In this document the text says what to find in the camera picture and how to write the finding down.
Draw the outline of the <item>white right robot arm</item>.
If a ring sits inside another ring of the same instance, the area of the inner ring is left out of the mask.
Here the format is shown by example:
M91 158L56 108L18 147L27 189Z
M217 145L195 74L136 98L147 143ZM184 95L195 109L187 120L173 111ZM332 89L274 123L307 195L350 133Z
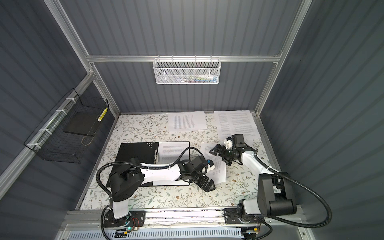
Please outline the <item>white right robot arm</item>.
M282 177L273 173L257 156L257 150L246 144L239 147L217 144L210 151L214 156L220 156L227 164L234 160L247 167L258 180L257 196L254 199L241 200L238 204L239 215L257 215L263 217L278 217L293 215L297 212L296 200L292 186Z

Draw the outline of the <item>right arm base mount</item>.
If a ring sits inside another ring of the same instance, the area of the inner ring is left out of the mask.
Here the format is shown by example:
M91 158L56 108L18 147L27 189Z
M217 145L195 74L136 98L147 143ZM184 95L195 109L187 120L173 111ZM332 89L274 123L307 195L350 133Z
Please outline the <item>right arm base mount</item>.
M263 216L260 215L248 215L245 214L242 210L238 208L224 208L221 210L222 215L224 216L225 223L227 225L236 225L236 224L261 224L260 220L265 220Z

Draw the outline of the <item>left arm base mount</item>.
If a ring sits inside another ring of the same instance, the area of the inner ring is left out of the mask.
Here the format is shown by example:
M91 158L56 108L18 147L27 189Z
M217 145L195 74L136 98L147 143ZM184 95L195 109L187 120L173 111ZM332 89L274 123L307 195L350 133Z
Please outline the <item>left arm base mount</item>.
M115 219L112 210L107 210L103 218L103 227L106 228L128 228L128 227L143 227L146 211L131 211L125 217Z

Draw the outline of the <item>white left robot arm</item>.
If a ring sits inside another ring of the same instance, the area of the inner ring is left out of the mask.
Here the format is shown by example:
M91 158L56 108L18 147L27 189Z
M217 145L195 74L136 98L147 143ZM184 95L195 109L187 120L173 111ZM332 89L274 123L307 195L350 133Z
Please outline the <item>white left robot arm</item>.
M129 198L136 190L147 183L158 181L186 181L195 183L204 192L216 189L215 182L206 176L207 172L214 167L212 161L194 165L190 161L181 161L174 166L153 165L137 168L125 162L122 167L112 173L109 177L109 187L112 192L112 210L116 220L129 215Z

